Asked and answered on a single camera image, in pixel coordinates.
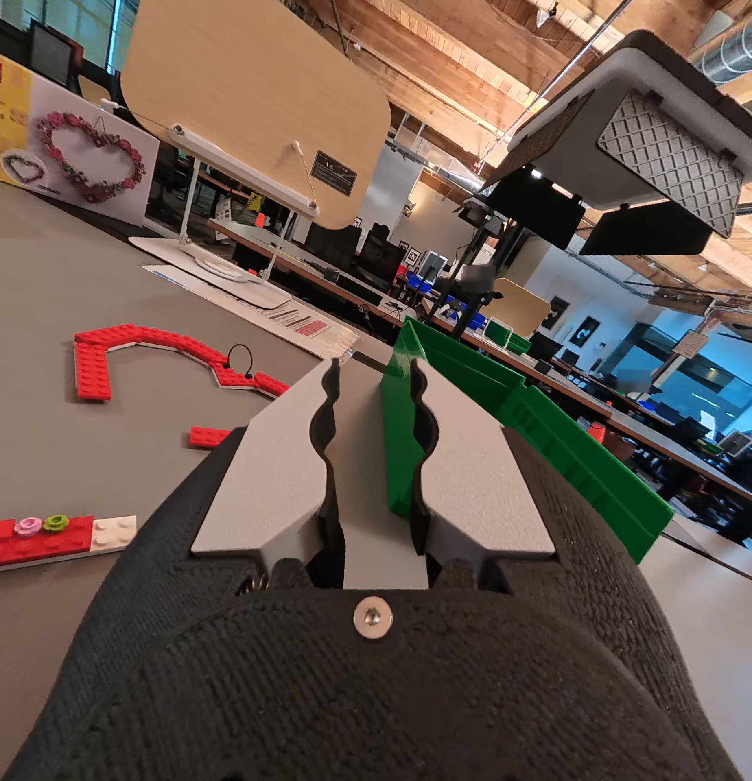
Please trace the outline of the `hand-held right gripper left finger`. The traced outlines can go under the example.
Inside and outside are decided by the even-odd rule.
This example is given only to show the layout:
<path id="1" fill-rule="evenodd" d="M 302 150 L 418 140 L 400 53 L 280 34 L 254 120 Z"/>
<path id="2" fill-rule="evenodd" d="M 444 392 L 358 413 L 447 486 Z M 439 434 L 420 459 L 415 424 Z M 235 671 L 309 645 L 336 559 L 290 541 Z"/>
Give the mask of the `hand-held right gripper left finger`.
<path id="1" fill-rule="evenodd" d="M 191 546 L 196 558 L 244 555 L 264 575 L 284 558 L 341 589 L 345 537 L 332 464 L 340 361 L 323 360 L 245 428 Z"/>

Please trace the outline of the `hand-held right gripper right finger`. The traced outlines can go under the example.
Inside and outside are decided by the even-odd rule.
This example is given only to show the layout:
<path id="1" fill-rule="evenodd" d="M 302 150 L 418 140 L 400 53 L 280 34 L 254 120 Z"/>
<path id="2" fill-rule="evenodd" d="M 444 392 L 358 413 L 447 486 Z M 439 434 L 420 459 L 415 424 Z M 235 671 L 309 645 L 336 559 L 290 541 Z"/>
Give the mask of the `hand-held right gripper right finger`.
<path id="1" fill-rule="evenodd" d="M 434 580 L 452 561 L 480 580 L 490 561 L 547 561 L 556 547 L 496 417 L 426 359 L 410 367 L 413 471 L 410 532 Z"/>

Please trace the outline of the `green plastic bin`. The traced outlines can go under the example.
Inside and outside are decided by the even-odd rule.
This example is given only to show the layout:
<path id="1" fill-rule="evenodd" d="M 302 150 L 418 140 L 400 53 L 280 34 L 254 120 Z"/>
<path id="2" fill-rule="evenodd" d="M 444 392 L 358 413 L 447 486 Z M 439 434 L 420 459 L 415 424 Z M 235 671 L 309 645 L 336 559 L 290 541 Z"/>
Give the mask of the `green plastic bin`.
<path id="1" fill-rule="evenodd" d="M 448 335 L 406 318 L 381 378 L 390 510 L 407 519 L 422 450 L 413 435 L 410 364 L 425 359 L 500 424 L 513 428 L 580 493 L 640 564 L 671 507 L 524 377 Z"/>

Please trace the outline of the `red and white lego strip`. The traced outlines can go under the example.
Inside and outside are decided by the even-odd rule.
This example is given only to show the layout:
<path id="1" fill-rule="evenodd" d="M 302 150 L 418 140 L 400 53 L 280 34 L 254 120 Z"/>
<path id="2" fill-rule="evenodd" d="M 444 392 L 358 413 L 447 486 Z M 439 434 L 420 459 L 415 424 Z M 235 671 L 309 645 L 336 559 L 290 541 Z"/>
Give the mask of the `red and white lego strip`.
<path id="1" fill-rule="evenodd" d="M 59 534 L 43 530 L 29 539 L 13 532 L 16 519 L 0 519 L 0 572 L 32 565 L 70 561 L 123 551 L 135 538 L 135 515 L 95 519 L 91 515 L 71 517 Z"/>

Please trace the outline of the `yellow lego set box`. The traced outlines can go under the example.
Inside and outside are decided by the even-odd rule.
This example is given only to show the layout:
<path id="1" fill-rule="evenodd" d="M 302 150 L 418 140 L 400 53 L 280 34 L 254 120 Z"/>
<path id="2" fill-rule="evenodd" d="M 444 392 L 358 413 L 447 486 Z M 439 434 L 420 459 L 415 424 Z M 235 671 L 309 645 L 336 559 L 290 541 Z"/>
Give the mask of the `yellow lego set box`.
<path id="1" fill-rule="evenodd" d="M 0 54 L 0 181 L 141 226 L 159 142 Z"/>

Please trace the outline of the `background green bin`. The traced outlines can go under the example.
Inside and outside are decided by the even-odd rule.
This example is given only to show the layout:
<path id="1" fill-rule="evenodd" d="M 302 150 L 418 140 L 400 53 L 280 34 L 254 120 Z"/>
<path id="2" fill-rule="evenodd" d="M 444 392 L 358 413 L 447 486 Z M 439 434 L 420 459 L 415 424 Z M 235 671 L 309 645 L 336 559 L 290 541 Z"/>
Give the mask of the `background green bin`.
<path id="1" fill-rule="evenodd" d="M 482 336 L 490 343 L 518 356 L 527 353 L 531 347 L 528 339 L 521 337 L 512 327 L 495 317 L 487 320 Z"/>

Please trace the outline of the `printed instruction sheet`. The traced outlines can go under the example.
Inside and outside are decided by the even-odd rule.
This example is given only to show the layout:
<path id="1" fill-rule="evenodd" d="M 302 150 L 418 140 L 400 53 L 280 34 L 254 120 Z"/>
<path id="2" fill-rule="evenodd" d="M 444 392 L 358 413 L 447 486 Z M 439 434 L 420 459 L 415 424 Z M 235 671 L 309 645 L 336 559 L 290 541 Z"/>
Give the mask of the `printed instruction sheet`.
<path id="1" fill-rule="evenodd" d="M 356 351 L 360 337 L 353 329 L 294 298 L 274 310 L 264 310 L 174 266 L 149 265 L 144 269 L 318 358 L 345 360 Z"/>

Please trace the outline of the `long wooden workbench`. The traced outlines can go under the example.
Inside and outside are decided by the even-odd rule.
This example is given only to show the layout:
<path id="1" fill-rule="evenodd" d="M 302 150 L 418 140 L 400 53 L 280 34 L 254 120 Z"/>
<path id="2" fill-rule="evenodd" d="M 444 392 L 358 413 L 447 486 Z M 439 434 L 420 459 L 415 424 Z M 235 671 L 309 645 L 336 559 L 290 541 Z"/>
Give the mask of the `long wooden workbench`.
<path id="1" fill-rule="evenodd" d="M 339 289 L 331 282 L 325 281 L 321 273 L 314 272 L 306 262 L 300 261 L 300 247 L 292 242 L 284 241 L 269 230 L 246 226 L 233 221 L 209 219 L 207 223 L 211 228 L 220 231 L 240 246 L 253 249 L 268 258 L 272 257 L 273 254 L 277 254 L 276 263 L 281 268 L 293 270 L 304 279 L 319 283 L 328 292 L 338 292 Z M 536 361 L 533 359 L 526 356 L 516 356 L 497 345 L 492 345 L 487 340 L 482 340 L 476 335 L 470 336 L 465 334 L 463 342 L 471 347 L 484 350 L 491 357 L 505 362 L 510 368 L 517 370 L 519 373 L 551 387 L 564 398 L 564 406 L 572 405 L 573 409 L 585 407 L 590 411 L 591 415 L 604 419 L 609 427 L 641 443 L 643 448 L 663 454 L 677 464 L 682 465 L 684 473 L 702 475 L 727 491 L 752 501 L 752 491 L 748 491 L 720 470 L 703 462 L 694 452 L 670 437 L 638 422 L 632 416 L 625 415 L 617 407 L 606 406 L 603 402 L 587 395 L 578 386 L 565 379 L 556 369 L 550 369 L 547 375 L 543 375 L 537 371 Z"/>

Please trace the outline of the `studio light with black flaps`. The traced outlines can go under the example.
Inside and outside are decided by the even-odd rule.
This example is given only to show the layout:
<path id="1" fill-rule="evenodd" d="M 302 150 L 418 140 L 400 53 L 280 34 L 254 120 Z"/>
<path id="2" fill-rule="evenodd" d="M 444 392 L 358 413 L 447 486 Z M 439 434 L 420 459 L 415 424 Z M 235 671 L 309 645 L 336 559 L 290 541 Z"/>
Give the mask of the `studio light with black flaps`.
<path id="1" fill-rule="evenodd" d="M 647 30 L 628 34 L 518 129 L 487 203 L 582 255 L 698 255 L 752 182 L 752 113 Z"/>

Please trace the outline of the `red lego heart frame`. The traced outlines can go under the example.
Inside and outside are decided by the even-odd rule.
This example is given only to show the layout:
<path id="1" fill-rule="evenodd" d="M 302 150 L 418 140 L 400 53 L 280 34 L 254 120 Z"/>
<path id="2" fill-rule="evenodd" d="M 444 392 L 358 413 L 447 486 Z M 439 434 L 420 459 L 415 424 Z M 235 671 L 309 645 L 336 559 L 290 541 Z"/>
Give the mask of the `red lego heart frame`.
<path id="1" fill-rule="evenodd" d="M 126 347 L 149 347 L 180 353 L 207 367 L 221 389 L 255 391 L 271 398 L 279 397 L 289 389 L 287 384 L 264 373 L 236 373 L 225 354 L 193 337 L 152 327 L 122 324 L 75 335 L 74 366 L 78 398 L 102 402 L 111 400 L 107 354 Z"/>

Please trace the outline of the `metal air duct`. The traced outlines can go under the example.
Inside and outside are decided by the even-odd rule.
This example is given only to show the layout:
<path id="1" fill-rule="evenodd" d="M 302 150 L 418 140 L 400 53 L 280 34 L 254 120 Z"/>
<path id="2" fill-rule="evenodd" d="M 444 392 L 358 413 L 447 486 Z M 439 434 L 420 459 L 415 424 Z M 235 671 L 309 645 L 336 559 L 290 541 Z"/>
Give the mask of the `metal air duct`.
<path id="1" fill-rule="evenodd" d="M 698 47 L 688 59 L 718 87 L 752 72 L 752 11 Z"/>

